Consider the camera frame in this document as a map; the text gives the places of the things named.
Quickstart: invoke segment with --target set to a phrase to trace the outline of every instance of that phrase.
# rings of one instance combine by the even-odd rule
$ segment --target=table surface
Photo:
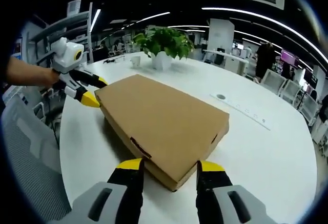
[[[140,55],[132,69],[130,57]],[[234,185],[242,185],[266,205],[278,223],[296,223],[311,205],[317,182],[314,145],[301,114],[254,82],[230,71],[192,59],[175,60],[166,72],[151,68],[144,53],[127,54],[119,63],[88,65],[109,84],[141,74],[230,113],[230,130],[208,160],[222,165]],[[265,117],[266,129],[241,112],[215,99],[224,94]],[[115,167],[133,156],[105,122],[100,109],[67,97],[60,129],[60,163],[70,205]],[[139,223],[199,223],[196,173],[175,193],[145,173]]]
[[[235,59],[235,60],[238,60],[238,61],[241,61],[245,64],[248,64],[249,61],[244,59],[244,58],[241,58],[239,56],[234,56],[234,55],[231,55],[231,54],[228,54],[228,53],[225,53],[225,52],[222,52],[222,51],[212,51],[212,50],[204,50],[206,52],[210,52],[210,53],[214,53],[214,54],[218,54],[218,55],[222,55],[222,56],[226,56],[226,57],[230,57],[232,59]]]

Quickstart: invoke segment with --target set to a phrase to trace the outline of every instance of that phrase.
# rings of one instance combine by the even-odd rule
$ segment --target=white cup
[[[134,56],[131,58],[132,68],[138,68],[140,66],[140,56]]]

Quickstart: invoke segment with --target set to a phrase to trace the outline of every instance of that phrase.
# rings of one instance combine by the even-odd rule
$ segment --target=power strip
[[[265,127],[269,131],[271,131],[267,119],[260,117],[259,115],[252,112],[250,109],[241,106],[240,104],[234,102],[231,99],[228,99],[227,97],[225,97],[222,94],[211,94],[211,96],[214,97],[216,100],[219,100],[219,101],[229,105],[230,107],[234,108],[235,110],[238,110],[242,114],[246,115],[253,121],[259,123],[261,126]]]

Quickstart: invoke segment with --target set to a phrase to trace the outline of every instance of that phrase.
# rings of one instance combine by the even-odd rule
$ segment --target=brown cardboard box
[[[123,143],[167,188],[177,190],[229,130],[229,114],[186,93],[133,75],[96,91]]]

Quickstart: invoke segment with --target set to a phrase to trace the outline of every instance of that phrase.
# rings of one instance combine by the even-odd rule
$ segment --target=black ceiling
[[[36,14],[47,23],[51,24],[66,17],[67,2],[69,1],[71,0],[40,0],[40,5],[36,10]],[[306,1],[311,4],[322,22],[328,21],[328,15],[324,7],[322,7],[323,0]],[[317,61],[309,54],[311,53],[326,69],[328,69],[328,64],[312,47],[294,33],[291,33],[279,25],[242,13],[229,11],[204,11],[201,9],[202,7],[234,8],[270,17],[295,29],[319,49],[324,51],[324,46],[318,39],[318,36],[310,23],[313,18],[306,14],[306,9],[299,0],[285,0],[284,10],[250,0],[82,0],[81,11],[88,10],[89,2],[93,2],[94,12],[96,9],[101,9],[93,33],[102,32],[103,29],[106,28],[113,28],[112,31],[107,31],[110,34],[119,30],[124,25],[132,23],[131,21],[138,21],[145,17],[164,12],[170,12],[170,14],[138,23],[131,28],[144,28],[149,24],[158,26],[205,26],[210,18],[229,19],[232,17],[248,21],[244,22],[231,19],[231,22],[235,25],[235,30],[246,32],[280,45],[298,55],[302,60],[308,62],[309,65],[317,64]],[[114,19],[127,20],[122,24],[110,24]],[[274,29],[282,33],[282,35],[257,24]],[[283,35],[291,38],[298,44],[287,39]],[[249,36],[246,37],[245,35],[244,37],[260,42],[260,40],[256,38],[251,38]]]

